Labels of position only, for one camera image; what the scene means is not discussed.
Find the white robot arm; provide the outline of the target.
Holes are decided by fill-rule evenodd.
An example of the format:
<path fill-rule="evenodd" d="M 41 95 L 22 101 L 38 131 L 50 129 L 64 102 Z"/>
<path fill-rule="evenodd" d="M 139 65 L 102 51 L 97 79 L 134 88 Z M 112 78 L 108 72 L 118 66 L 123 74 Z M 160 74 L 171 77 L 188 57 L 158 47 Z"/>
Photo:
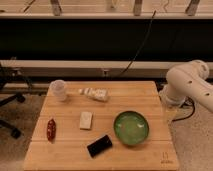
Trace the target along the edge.
<path fill-rule="evenodd" d="M 176 65 L 166 74 L 167 84 L 159 92 L 167 107 L 180 107 L 187 97 L 213 112 L 213 85 L 206 79 L 209 67 L 202 60 Z"/>

